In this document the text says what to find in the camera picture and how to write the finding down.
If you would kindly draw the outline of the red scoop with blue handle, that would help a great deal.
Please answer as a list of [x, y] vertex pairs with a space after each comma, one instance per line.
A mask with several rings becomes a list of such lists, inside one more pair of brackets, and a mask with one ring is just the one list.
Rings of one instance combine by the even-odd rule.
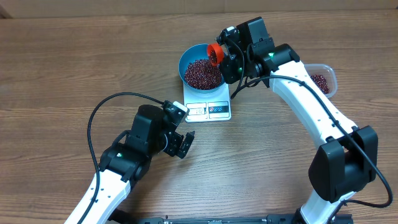
[[224, 52], [221, 46], [217, 43], [209, 44], [206, 49], [208, 58], [212, 66], [219, 65], [224, 59]]

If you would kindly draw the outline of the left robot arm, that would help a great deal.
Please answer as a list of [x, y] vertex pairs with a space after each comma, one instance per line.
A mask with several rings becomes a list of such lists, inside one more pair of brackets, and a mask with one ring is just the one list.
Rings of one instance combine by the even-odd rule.
[[132, 128], [123, 131], [101, 155], [98, 170], [67, 223], [106, 223], [118, 205], [149, 170], [152, 158], [163, 151], [183, 159], [194, 132], [176, 133], [189, 109], [177, 101], [161, 107], [141, 105]]

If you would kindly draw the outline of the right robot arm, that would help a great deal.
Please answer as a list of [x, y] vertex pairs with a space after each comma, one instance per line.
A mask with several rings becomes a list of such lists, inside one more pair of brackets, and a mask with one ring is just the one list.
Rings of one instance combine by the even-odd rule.
[[376, 178], [378, 136], [341, 113], [310, 78], [288, 44], [276, 46], [261, 17], [223, 29], [215, 52], [228, 84], [238, 91], [263, 82], [292, 109], [317, 150], [308, 170], [313, 192], [294, 223], [331, 223], [341, 206]]

